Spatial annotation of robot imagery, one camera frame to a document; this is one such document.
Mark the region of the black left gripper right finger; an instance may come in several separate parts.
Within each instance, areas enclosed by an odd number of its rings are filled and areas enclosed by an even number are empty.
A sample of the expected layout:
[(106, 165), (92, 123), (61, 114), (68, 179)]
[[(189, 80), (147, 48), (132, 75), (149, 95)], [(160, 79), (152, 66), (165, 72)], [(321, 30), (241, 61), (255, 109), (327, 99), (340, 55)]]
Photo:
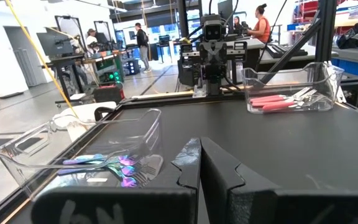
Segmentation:
[(201, 138), (201, 183), (211, 223), (273, 223), (278, 185)]

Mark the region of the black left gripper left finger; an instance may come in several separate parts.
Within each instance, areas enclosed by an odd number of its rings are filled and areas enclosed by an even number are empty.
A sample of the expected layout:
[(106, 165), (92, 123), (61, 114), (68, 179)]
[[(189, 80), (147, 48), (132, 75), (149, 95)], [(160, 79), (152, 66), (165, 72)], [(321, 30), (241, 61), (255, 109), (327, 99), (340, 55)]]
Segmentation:
[(188, 191), (192, 199), (198, 198), (201, 167), (201, 140), (191, 138), (145, 188)]

